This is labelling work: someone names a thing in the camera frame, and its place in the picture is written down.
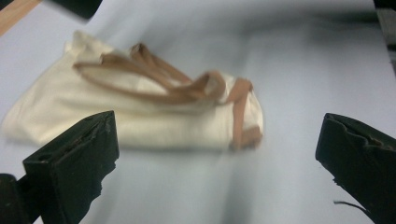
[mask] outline fabric bag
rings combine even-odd
[[[8,111],[3,132],[45,145],[77,121],[114,110],[121,146],[242,149],[262,139],[251,83],[219,71],[195,80],[142,44],[113,49],[75,32],[64,55]]]

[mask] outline light blue surface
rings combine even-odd
[[[326,112],[396,137],[396,78],[379,25],[326,16],[374,5],[296,4],[114,0],[84,23],[42,3],[0,37],[0,116],[61,57],[75,30],[120,49],[143,41],[189,76],[217,68],[250,79],[265,114],[262,146],[221,154],[122,148],[81,223],[372,223],[333,205],[356,201],[315,161],[315,149]],[[22,177],[21,161],[35,150],[1,133],[0,172]]]

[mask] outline cream tote bag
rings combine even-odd
[[[75,32],[62,58],[8,111],[2,130],[43,146],[79,120],[114,110],[124,147],[252,148],[262,139],[252,89],[219,71],[191,80],[142,44],[119,51]]]

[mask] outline tan leather strap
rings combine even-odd
[[[154,54],[151,54],[148,48],[144,44],[137,44],[131,49],[131,58],[144,58],[145,61],[148,61],[148,64],[151,65],[152,68],[156,69],[159,72],[162,72],[168,75],[170,78],[174,80],[178,80],[181,83],[189,83],[192,80],[184,75],[182,72],[177,70],[174,66],[157,57]]]
[[[164,76],[161,73],[158,73],[154,69],[150,69],[146,64],[140,63],[134,60],[129,60],[126,58],[122,58],[119,55],[115,54],[104,54],[102,55],[102,64],[103,67],[119,69],[127,72],[135,73],[136,75],[140,75],[143,77],[148,77],[151,80],[157,82],[166,90],[170,90],[173,88],[171,80]]]
[[[255,148],[262,140],[259,126],[243,130],[245,107],[248,94],[252,90],[253,85],[250,81],[238,78],[226,100],[226,103],[233,102],[233,141],[231,143],[233,149]]]
[[[159,104],[169,104],[169,105],[180,105],[180,104],[188,104],[193,103],[198,100],[216,100],[222,94],[219,92],[224,92],[225,90],[225,83],[223,79],[220,79],[221,76],[218,72],[212,71],[203,74],[200,78],[196,81],[192,82],[190,86],[187,87],[174,87],[173,89],[168,89],[166,94],[156,94],[156,93],[144,93],[140,91],[133,91],[129,89],[119,88],[114,86],[111,83],[105,82],[100,78],[97,78],[95,74],[87,72],[87,68],[96,67],[100,69],[120,69],[119,67],[109,65],[109,64],[95,64],[95,63],[77,63],[75,64],[75,68],[79,71],[81,76],[86,79],[87,81],[101,86],[103,88],[117,91],[123,94],[127,94],[133,96],[136,99],[151,101],[153,103]],[[218,82],[218,86],[210,93],[205,93],[204,87],[210,78],[214,78]]]

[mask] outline bag handle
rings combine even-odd
[[[116,54],[104,54],[101,63],[75,63],[74,67],[83,78],[93,84],[154,103],[177,105],[198,100],[217,100],[225,92],[225,81],[218,71],[209,71],[191,81],[175,67],[152,55],[142,44],[134,46],[130,55],[131,58],[128,59]],[[147,77],[163,87],[166,94],[144,93],[116,87],[97,78],[95,73],[88,72],[89,68],[121,70],[130,72],[130,75]],[[207,91],[209,81],[214,81],[216,85],[213,90]]]

